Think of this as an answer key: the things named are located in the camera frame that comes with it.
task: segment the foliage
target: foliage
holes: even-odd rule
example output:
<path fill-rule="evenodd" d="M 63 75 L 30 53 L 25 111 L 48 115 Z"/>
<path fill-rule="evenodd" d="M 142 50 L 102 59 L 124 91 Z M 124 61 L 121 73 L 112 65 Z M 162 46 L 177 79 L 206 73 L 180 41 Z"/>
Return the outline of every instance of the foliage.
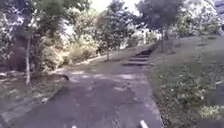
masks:
<path fill-rule="evenodd" d="M 152 30 L 162 30 L 177 21 L 182 0 L 142 0 L 137 5 L 141 17 L 140 25 Z"/>
<path fill-rule="evenodd" d="M 143 39 L 139 35 L 132 35 L 127 40 L 127 48 L 138 46 L 141 42 L 143 42 Z"/>
<path fill-rule="evenodd" d="M 133 33 L 129 26 L 132 15 L 123 6 L 122 2 L 112 2 L 98 18 L 96 39 L 100 42 L 100 49 L 104 51 L 120 47 L 124 39 Z"/>

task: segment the sky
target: sky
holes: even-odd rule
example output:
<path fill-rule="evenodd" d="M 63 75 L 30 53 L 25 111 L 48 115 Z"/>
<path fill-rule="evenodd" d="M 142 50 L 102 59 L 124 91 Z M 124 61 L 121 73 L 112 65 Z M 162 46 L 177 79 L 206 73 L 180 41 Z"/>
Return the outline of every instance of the sky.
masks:
<path fill-rule="evenodd" d="M 123 0 L 125 2 L 125 7 L 128 7 L 129 11 L 133 13 L 137 13 L 135 8 L 135 4 L 139 2 L 139 0 Z M 96 9 L 99 12 L 102 12 L 107 8 L 107 6 L 112 2 L 112 0 L 92 0 L 92 8 Z"/>

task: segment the bush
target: bush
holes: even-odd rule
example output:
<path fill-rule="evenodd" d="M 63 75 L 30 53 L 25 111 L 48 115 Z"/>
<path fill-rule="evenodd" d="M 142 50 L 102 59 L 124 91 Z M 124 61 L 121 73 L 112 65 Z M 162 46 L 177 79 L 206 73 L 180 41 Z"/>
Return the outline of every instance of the bush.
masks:
<path fill-rule="evenodd" d="M 143 43 L 143 37 L 140 35 L 133 35 L 127 40 L 127 48 L 136 47 Z"/>

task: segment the concrete steps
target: concrete steps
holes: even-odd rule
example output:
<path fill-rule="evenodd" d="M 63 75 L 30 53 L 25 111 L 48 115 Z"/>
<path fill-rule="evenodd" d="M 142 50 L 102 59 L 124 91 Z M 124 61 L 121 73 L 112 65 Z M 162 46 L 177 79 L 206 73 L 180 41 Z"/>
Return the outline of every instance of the concrete steps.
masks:
<path fill-rule="evenodd" d="M 124 66 L 147 66 L 148 59 L 150 54 L 157 48 L 158 44 L 153 45 L 146 51 L 142 51 L 141 53 L 137 54 L 136 56 L 130 58 L 128 61 L 124 62 Z"/>

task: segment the paved path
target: paved path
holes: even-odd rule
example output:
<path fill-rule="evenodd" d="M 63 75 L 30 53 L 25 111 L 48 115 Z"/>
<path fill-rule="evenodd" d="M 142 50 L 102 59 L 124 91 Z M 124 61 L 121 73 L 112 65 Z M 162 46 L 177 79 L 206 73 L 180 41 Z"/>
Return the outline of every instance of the paved path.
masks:
<path fill-rule="evenodd" d="M 151 88 L 139 66 L 102 63 L 66 71 L 71 82 L 48 104 L 28 113 L 15 128 L 162 128 Z"/>

